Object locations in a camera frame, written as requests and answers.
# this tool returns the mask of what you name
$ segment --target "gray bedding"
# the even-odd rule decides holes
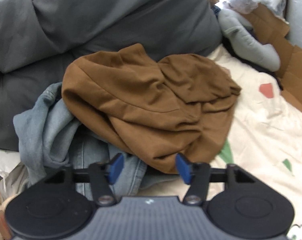
[[[0,148],[18,150],[13,116],[80,56],[141,43],[158,61],[220,42],[208,0],[0,0]]]

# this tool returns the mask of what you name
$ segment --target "green shape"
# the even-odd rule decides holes
[[[225,141],[224,146],[218,155],[226,164],[234,163],[228,140]]]
[[[285,159],[284,161],[282,161],[282,163],[283,163],[283,165],[286,166],[286,168],[287,168],[290,172],[292,172],[292,165],[291,165],[291,163],[290,163],[290,161],[289,161],[288,159]]]

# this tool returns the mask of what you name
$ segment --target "brown garment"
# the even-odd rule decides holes
[[[175,153],[210,162],[222,149],[241,88],[195,54],[158,63],[141,44],[70,64],[62,83],[69,110],[90,130],[165,173]]]

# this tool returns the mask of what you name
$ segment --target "cardboard box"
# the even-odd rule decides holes
[[[302,112],[302,49],[285,39],[289,25],[261,4],[243,16],[253,25],[259,42],[275,47],[281,61],[280,69],[276,72],[284,87],[281,95]]]

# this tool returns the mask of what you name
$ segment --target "white blanket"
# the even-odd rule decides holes
[[[280,96],[274,78],[233,58],[222,45],[208,58],[228,68],[243,89],[228,135],[234,162],[288,198],[295,208],[294,224],[302,224],[302,113]],[[272,84],[273,98],[259,91],[266,83]],[[225,165],[219,156],[211,163],[217,168]],[[178,179],[139,194],[183,198],[187,189]],[[222,184],[212,184],[208,198],[222,190]]]

